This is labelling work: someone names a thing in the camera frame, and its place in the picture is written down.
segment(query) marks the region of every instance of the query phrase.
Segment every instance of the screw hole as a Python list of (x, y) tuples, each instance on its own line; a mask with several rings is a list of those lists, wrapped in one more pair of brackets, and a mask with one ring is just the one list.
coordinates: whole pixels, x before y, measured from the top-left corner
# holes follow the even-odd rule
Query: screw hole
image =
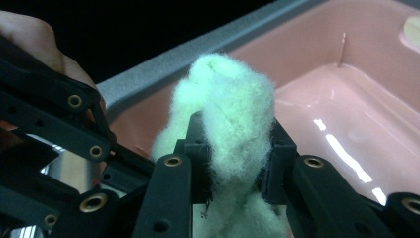
[(93, 146), (90, 148), (90, 156), (94, 158), (98, 158), (102, 155), (102, 147), (100, 146)]
[(164, 164), (168, 167), (177, 167), (180, 164), (182, 164), (182, 159), (179, 157), (171, 157), (166, 160), (164, 160)]
[(104, 175), (104, 179), (105, 179), (105, 180), (109, 180), (110, 178), (111, 178), (111, 175), (109, 175), (109, 174), (105, 174), (105, 175)]
[(371, 231), (370, 228), (368, 228), (366, 225), (364, 225), (363, 223), (360, 222), (356, 222), (355, 223), (355, 228), (356, 230), (361, 233), (362, 235), (365, 236), (372, 236), (373, 232)]
[(67, 103), (71, 108), (78, 108), (82, 104), (82, 100), (78, 95), (71, 95), (67, 99)]
[(402, 199), (402, 204), (407, 208), (409, 211), (420, 215), (420, 200), (406, 197)]
[(324, 167), (324, 163), (318, 159), (315, 158), (307, 158), (305, 159), (305, 164), (307, 166), (313, 167), (313, 168), (322, 168)]
[(108, 196), (105, 193), (97, 193), (84, 199), (80, 203), (80, 211), (84, 213), (94, 212), (105, 206)]
[(169, 221), (160, 220), (154, 224), (154, 232), (163, 233), (169, 229)]
[(57, 221), (58, 221), (58, 218), (53, 214), (50, 214), (46, 216), (46, 218), (44, 218), (44, 223), (47, 226), (54, 226)]

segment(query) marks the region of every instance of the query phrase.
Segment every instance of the dark background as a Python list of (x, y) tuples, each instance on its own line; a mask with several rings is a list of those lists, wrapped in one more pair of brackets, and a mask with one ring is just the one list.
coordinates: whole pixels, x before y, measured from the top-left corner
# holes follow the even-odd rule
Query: dark background
[(270, 0), (0, 0), (50, 23), (58, 48), (98, 83)]

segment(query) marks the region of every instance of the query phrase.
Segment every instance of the fluffy white fiber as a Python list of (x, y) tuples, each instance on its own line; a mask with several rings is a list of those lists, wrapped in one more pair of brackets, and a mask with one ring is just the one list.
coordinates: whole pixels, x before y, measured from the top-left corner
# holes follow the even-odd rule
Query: fluffy white fiber
[(206, 217), (205, 205), (194, 205), (193, 237), (284, 236), (284, 221), (255, 189), (270, 150), (274, 118), (270, 81), (227, 56), (198, 59), (173, 92), (169, 122), (155, 140), (153, 159), (173, 153), (196, 111), (203, 111), (213, 150), (213, 201)]

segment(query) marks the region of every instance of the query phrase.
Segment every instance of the human hand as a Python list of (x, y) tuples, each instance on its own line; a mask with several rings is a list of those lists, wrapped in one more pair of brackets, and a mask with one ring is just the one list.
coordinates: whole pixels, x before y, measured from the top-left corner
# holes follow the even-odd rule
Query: human hand
[[(80, 65), (57, 48), (53, 28), (45, 21), (0, 11), (0, 35), (51, 69), (97, 89)], [(7, 133), (13, 128), (13, 125), (0, 121), (0, 151), (3, 146), (9, 148), (18, 143)]]

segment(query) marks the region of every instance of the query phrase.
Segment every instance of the black plastic part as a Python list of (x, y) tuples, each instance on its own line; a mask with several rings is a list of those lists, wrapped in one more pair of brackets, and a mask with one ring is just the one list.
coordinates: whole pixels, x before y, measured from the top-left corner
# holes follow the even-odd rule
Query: black plastic part
[[(0, 119), (18, 125), (27, 133), (54, 141), (87, 160), (100, 162), (107, 158), (111, 150), (108, 138), (62, 115), (58, 117), (53, 112), (44, 111), (28, 101), (0, 88)], [(101, 148), (98, 156), (92, 156), (94, 146)]]
[(77, 197), (76, 189), (34, 170), (19, 167), (1, 170), (0, 212), (25, 226), (52, 229), (46, 218), (59, 217)]
[[(87, 110), (100, 94), (92, 87), (51, 70), (0, 36), (0, 82), (29, 95), (43, 98), (68, 112)], [(81, 99), (70, 106), (70, 96)]]
[(315, 221), (316, 237), (394, 237), (326, 160), (296, 158), (293, 179)]
[(117, 207), (118, 196), (115, 192), (105, 189), (90, 190), (62, 213), (52, 230), (51, 238), (104, 237)]
[(270, 157), (262, 170), (262, 198), (269, 204), (285, 205), (284, 173), (293, 165), (297, 146), (275, 119), (271, 129), (271, 144)]
[(116, 150), (117, 154), (107, 159), (107, 167), (101, 176), (103, 183), (125, 193), (146, 185), (155, 163), (120, 145), (116, 145)]
[(178, 139), (176, 141), (175, 149), (173, 150), (175, 154), (184, 154), (185, 152), (185, 139)]
[(132, 237), (191, 237), (191, 163), (178, 154), (160, 158)]
[(22, 221), (0, 214), (0, 237), (10, 238), (12, 230), (24, 226), (25, 224)]
[(391, 194), (381, 217), (397, 237), (420, 237), (420, 196), (410, 192)]
[(314, 218), (312, 217), (299, 188), (293, 181), (292, 170), (286, 170), (285, 172), (284, 190), (287, 195), (287, 220), (293, 231), (293, 236), (296, 238), (315, 237), (316, 224)]
[(105, 237), (131, 237), (146, 189), (146, 186), (141, 186), (120, 198), (117, 212), (107, 227)]
[(211, 148), (205, 138), (201, 112), (191, 115), (183, 143), (185, 155), (191, 158), (192, 203), (204, 204), (211, 199), (212, 195), (209, 171)]
[(40, 171), (58, 157), (53, 147), (23, 134), (19, 129), (11, 131), (22, 143), (0, 153), (0, 167), (28, 167)]

